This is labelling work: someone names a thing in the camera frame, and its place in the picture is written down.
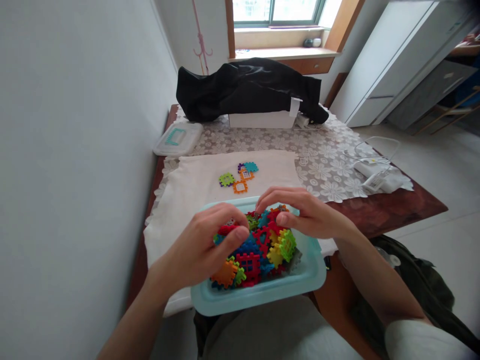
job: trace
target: window frame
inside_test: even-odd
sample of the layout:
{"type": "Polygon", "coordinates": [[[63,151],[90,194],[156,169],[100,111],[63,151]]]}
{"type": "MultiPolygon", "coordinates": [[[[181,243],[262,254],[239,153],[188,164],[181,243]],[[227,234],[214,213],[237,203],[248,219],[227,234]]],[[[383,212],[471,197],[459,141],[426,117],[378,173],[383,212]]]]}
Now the window frame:
{"type": "Polygon", "coordinates": [[[275,0],[270,2],[270,14],[268,20],[264,21],[234,21],[233,27],[236,29],[245,28],[268,28],[268,27],[282,27],[282,26],[312,26],[318,25],[320,16],[324,10],[326,0],[316,0],[313,14],[310,20],[277,20],[274,21],[275,0]]]}

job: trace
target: light blue plastic tray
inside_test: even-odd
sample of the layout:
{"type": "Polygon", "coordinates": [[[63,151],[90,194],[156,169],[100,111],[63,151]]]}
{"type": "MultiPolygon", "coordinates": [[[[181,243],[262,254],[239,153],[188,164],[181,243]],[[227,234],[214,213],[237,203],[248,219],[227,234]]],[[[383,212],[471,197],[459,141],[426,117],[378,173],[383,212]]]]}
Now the light blue plastic tray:
{"type": "MultiPolygon", "coordinates": [[[[259,197],[255,196],[225,202],[235,205],[246,214],[255,210],[258,199],[259,197]]],[[[205,205],[201,210],[215,204],[217,203],[205,205]]],[[[298,215],[297,209],[288,205],[287,207],[293,214],[298,215]]],[[[233,290],[212,288],[210,280],[207,279],[191,288],[191,300],[195,309],[205,316],[215,316],[319,289],[327,276],[320,244],[317,239],[295,229],[292,229],[292,233],[296,239],[296,246],[303,255],[300,264],[290,275],[264,280],[253,287],[239,287],[233,290]]]]}

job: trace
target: hand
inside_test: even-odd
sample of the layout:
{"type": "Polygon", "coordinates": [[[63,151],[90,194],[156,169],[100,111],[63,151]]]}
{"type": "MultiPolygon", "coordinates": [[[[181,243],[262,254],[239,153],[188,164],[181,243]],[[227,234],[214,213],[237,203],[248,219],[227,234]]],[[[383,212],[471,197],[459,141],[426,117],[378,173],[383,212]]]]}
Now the hand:
{"type": "Polygon", "coordinates": [[[178,290],[196,285],[216,273],[227,257],[249,236],[246,216],[235,206],[219,203],[198,212],[178,239],[148,271],[144,287],[152,293],[173,295],[178,290]],[[234,218],[241,226],[231,231],[219,246],[214,235],[222,225],[234,218]]]}
{"type": "Polygon", "coordinates": [[[300,216],[282,212],[276,223],[286,228],[320,239],[346,239],[359,230],[345,215],[311,195],[303,187],[270,187],[256,204],[255,212],[263,213],[275,203],[289,204],[300,210],[300,216]]]}

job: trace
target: wooden drawer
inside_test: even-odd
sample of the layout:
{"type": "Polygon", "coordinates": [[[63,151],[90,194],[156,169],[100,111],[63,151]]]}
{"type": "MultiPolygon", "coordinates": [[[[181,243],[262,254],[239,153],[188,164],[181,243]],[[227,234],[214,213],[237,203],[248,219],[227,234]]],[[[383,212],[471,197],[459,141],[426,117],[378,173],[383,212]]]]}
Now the wooden drawer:
{"type": "Polygon", "coordinates": [[[334,57],[314,57],[304,59],[279,60],[279,63],[288,65],[300,74],[326,74],[329,72],[334,57]]]}

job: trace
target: white wall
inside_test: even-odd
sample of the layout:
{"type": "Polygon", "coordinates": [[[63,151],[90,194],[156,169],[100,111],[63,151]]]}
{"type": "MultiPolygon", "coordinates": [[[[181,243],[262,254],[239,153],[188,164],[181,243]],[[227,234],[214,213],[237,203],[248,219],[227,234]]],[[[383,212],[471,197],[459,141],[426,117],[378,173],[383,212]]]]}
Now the white wall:
{"type": "MultiPolygon", "coordinates": [[[[200,52],[200,45],[192,0],[155,1],[176,64],[201,75],[202,66],[194,53],[194,49],[197,54],[200,52]]],[[[210,74],[213,74],[229,58],[225,0],[196,0],[195,6],[205,49],[207,52],[213,50],[213,55],[206,57],[210,74]]]]}
{"type": "Polygon", "coordinates": [[[176,71],[150,0],[0,9],[0,358],[93,359],[125,306],[176,71]]]}
{"type": "MultiPolygon", "coordinates": [[[[198,52],[197,24],[191,0],[156,0],[161,12],[168,40],[177,65],[202,74],[198,52]]],[[[367,0],[348,37],[341,56],[336,57],[326,74],[313,75],[322,79],[320,102],[323,103],[332,88],[337,75],[350,71],[355,60],[367,42],[389,0],[367,0]]],[[[207,51],[213,49],[213,56],[207,57],[210,74],[226,63],[229,58],[227,18],[224,0],[196,0],[200,29],[207,51]]]]}

